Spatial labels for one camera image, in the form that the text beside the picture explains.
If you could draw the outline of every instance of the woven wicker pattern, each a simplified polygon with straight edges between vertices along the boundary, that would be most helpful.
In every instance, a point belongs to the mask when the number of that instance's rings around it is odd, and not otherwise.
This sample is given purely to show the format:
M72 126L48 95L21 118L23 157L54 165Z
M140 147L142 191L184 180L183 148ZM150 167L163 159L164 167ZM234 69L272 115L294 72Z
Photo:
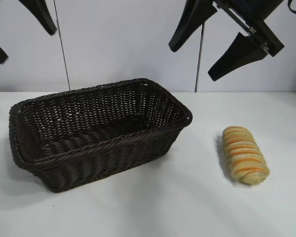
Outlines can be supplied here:
M10 110L14 162L66 191L166 154L191 112L148 79L26 100Z

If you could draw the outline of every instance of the white tabletop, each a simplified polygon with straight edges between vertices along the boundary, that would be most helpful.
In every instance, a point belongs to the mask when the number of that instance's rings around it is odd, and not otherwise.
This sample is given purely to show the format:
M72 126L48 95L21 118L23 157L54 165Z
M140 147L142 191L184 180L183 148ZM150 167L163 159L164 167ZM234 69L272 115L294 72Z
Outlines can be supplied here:
M39 95L0 93L0 237L296 237L296 93L175 93L194 120L165 157L60 194L19 169L8 143L9 108ZM259 186L229 179L230 125L265 156Z

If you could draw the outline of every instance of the dark brown wicker basket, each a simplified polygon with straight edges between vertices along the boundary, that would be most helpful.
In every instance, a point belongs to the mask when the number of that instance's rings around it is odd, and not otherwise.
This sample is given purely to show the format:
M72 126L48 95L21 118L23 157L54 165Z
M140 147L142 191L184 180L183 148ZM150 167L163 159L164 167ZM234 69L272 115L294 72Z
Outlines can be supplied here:
M26 100L10 110L14 162L66 191L166 154L191 112L148 79Z

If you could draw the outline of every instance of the white wall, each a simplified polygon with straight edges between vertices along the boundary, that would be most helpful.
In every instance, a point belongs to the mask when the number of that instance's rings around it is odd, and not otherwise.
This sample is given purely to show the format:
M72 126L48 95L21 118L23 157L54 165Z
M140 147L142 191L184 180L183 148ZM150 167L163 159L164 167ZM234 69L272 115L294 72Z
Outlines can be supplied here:
M209 19L205 26L198 91L296 91L296 15L284 1L266 23L285 48L274 58L267 56L213 82L208 70L228 49L241 28L222 10Z
M56 22L53 0L46 2ZM194 91L200 29L177 53L168 47L185 0L56 3L73 89L147 77ZM208 70L241 29L222 10L207 21L199 91L296 91L296 15L284 1L266 22L286 47L213 82ZM0 91L68 89L58 33L51 37L18 0L0 1L0 46L10 57L0 65Z
M147 77L194 91L200 30L177 52L168 43L184 0L56 0L72 88Z
M55 20L53 0L46 2ZM9 56L0 91L67 90L58 34L51 37L18 0L0 1L0 47Z

